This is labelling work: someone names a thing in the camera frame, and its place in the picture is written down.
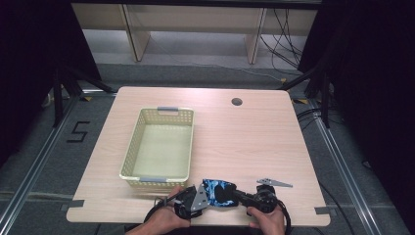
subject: light green basket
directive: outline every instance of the light green basket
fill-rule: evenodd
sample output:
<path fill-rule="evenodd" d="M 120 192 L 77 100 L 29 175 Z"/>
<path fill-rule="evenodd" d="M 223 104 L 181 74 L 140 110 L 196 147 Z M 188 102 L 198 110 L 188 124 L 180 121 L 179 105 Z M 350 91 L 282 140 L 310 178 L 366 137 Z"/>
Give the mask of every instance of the light green basket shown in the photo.
<path fill-rule="evenodd" d="M 192 153 L 194 111 L 142 109 L 119 176 L 131 186 L 185 186 Z"/>

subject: wooden table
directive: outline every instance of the wooden table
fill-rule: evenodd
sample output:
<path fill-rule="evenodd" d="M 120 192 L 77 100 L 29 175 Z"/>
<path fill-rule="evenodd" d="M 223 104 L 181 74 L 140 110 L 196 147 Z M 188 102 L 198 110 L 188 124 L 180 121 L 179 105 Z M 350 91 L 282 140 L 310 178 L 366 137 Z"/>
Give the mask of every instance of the wooden table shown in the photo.
<path fill-rule="evenodd" d="M 241 106 L 232 104 L 234 98 Z M 255 193 L 256 181 L 272 178 L 294 226 L 326 226 L 328 214 L 290 97 L 285 91 L 122 87 L 74 195 L 83 207 L 70 208 L 72 222 L 142 222 L 154 199 L 139 196 L 118 174 L 134 124 L 143 107 L 183 107 L 195 111 L 189 185 L 203 178 L 233 182 Z M 193 225 L 248 225 L 246 208 L 209 207 Z"/>

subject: plastic basket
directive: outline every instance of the plastic basket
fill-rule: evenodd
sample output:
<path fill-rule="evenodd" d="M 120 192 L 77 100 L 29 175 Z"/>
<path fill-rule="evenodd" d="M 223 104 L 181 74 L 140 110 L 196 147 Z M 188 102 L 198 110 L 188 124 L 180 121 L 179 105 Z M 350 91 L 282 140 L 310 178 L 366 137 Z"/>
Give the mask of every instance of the plastic basket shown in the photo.
<path fill-rule="evenodd" d="M 142 109 L 119 176 L 130 186 L 162 191 L 189 178 L 194 111 Z"/>

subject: human hand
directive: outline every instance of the human hand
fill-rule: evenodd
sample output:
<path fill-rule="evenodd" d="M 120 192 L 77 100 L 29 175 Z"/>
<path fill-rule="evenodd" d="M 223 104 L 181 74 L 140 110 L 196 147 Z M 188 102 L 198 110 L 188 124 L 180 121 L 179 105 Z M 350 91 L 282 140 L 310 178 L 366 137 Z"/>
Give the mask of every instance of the human hand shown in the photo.
<path fill-rule="evenodd" d="M 175 186 L 168 198 L 176 195 L 182 190 L 180 186 Z M 155 211 L 148 221 L 140 226 L 127 232 L 127 235 L 160 235 L 170 232 L 176 228 L 189 227 L 190 220 L 182 219 L 174 212 L 173 203 L 170 202 L 166 207 L 162 207 Z"/>
<path fill-rule="evenodd" d="M 248 207 L 247 213 L 257 220 L 250 222 L 251 228 L 259 228 L 264 235 L 284 235 L 284 214 L 280 206 L 271 213 L 263 213 L 256 208 Z"/>

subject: floor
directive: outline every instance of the floor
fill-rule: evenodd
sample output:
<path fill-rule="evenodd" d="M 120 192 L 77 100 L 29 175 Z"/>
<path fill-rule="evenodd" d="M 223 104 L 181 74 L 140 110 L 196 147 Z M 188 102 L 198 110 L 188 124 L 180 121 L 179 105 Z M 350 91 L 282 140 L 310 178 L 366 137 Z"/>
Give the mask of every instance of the floor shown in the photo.
<path fill-rule="evenodd" d="M 249 72 L 250 69 L 279 70 L 281 72 L 299 73 L 292 65 L 274 58 L 264 43 L 259 45 L 256 63 L 248 64 L 244 35 L 223 33 L 180 33 L 180 32 L 152 32 L 152 37 L 146 49 L 143 60 L 136 63 L 132 59 L 132 53 L 123 31 L 99 31 L 84 30 L 85 37 L 89 43 L 96 63 L 103 68 L 108 65 L 126 65 L 133 68 L 136 66 L 179 66 L 179 67 L 201 67 L 218 68 L 221 70 L 242 70 Z M 292 44 L 302 49 L 306 37 L 291 37 Z M 272 48 L 276 40 L 271 35 L 264 36 L 264 41 Z M 290 47 L 287 40 L 283 45 Z M 296 58 L 292 52 L 278 47 L 277 51 L 296 64 Z M 125 79 L 119 76 L 120 82 Z M 94 98 L 100 104 L 99 107 L 86 108 L 86 103 L 78 102 L 74 108 L 74 115 L 69 117 L 68 122 L 86 118 L 83 114 L 108 110 L 112 100 L 103 97 Z M 317 107 L 317 101 L 310 101 L 307 105 L 295 105 L 298 114 Z M 331 113 L 332 126 L 329 130 L 324 128 L 318 115 L 300 119 L 300 126 L 307 148 L 312 156 L 313 164 L 318 179 L 327 186 L 327 191 L 322 187 L 323 196 L 326 199 L 332 216 L 332 224 L 328 228 L 318 229 L 296 228 L 294 234 L 409 234 L 401 221 L 399 215 L 385 194 L 382 185 L 371 172 L 370 167 L 362 164 L 364 157 L 359 153 L 358 146 L 353 143 L 350 134 L 342 123 L 342 118 L 337 113 Z M 33 167 L 32 163 L 41 153 L 65 149 L 66 152 L 77 155 L 82 152 L 88 156 L 94 146 L 94 141 L 99 136 L 105 117 L 96 117 L 97 126 L 89 135 L 94 136 L 89 145 L 71 149 L 65 145 L 66 140 L 59 140 L 54 144 L 52 150 L 42 149 L 43 143 L 50 140 L 50 132 L 53 131 L 50 123 L 53 121 L 53 109 L 45 108 L 45 112 L 38 117 L 37 123 L 32 131 L 36 135 L 27 135 L 26 142 L 31 143 L 29 147 L 23 148 L 18 156 L 11 158 L 9 166 L 0 170 L 0 209 L 10 207 L 10 200 L 14 192 L 24 190 L 22 182 L 25 181 L 26 173 Z M 70 134 L 71 129 L 66 128 L 63 132 Z M 76 189 L 79 178 L 67 182 L 63 176 L 56 173 L 56 167 L 63 171 L 63 175 L 70 175 L 76 168 L 82 170 L 87 163 L 86 158 L 79 161 L 71 159 L 46 159 L 39 174 L 33 178 L 33 189 L 30 192 L 23 207 L 19 208 L 19 215 L 12 217 L 16 225 L 9 227 L 1 234 L 24 234 L 30 229 L 30 234 L 56 233 L 57 227 L 65 228 L 65 234 L 104 234 L 113 228 L 111 224 L 73 224 L 65 220 L 65 207 L 72 192 Z M 36 192 L 49 192 L 48 194 L 36 194 Z M 343 208 L 354 232 L 350 231 L 347 221 L 341 216 Z"/>

